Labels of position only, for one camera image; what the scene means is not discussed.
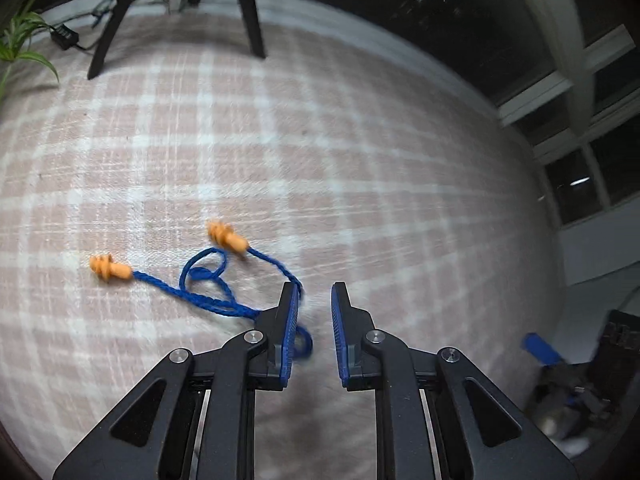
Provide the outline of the plaid table cloth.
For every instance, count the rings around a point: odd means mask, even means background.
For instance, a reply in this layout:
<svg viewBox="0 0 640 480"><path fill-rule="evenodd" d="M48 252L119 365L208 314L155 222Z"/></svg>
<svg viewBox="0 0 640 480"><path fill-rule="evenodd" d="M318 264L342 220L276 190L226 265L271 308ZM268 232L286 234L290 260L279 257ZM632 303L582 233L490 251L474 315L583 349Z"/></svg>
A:
<svg viewBox="0 0 640 480"><path fill-rule="evenodd" d="M371 479L373 398L338 379L330 291L410 346L465 353L523 404L561 289L521 147L426 79L344 42L203 14L126 18L103 73L39 44L1 104L1 419L43 478L156 362L247 328L94 255L178 280L230 223L303 283L312 357L257 398L261 479Z"/></svg>

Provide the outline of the black power adapter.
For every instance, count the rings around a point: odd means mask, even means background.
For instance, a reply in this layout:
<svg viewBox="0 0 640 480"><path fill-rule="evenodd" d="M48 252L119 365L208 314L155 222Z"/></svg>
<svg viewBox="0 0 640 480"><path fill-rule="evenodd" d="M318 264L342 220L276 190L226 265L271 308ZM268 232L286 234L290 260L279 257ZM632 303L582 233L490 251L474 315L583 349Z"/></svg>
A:
<svg viewBox="0 0 640 480"><path fill-rule="evenodd" d="M64 24L51 26L51 40L63 51L76 48L78 46L79 35L73 29L68 28Z"/></svg>

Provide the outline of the potted spider plant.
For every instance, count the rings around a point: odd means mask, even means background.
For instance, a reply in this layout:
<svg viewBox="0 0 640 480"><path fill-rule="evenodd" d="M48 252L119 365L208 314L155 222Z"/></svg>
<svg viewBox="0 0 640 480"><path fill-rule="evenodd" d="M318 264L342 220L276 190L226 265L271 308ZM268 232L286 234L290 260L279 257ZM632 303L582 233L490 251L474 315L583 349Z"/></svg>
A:
<svg viewBox="0 0 640 480"><path fill-rule="evenodd" d="M1 29L1 97L6 95L6 86L12 68L19 62L37 63L60 81L54 65L41 53L32 50L32 37L50 29L50 25L35 9L37 0L21 0L8 24Z"/></svg>

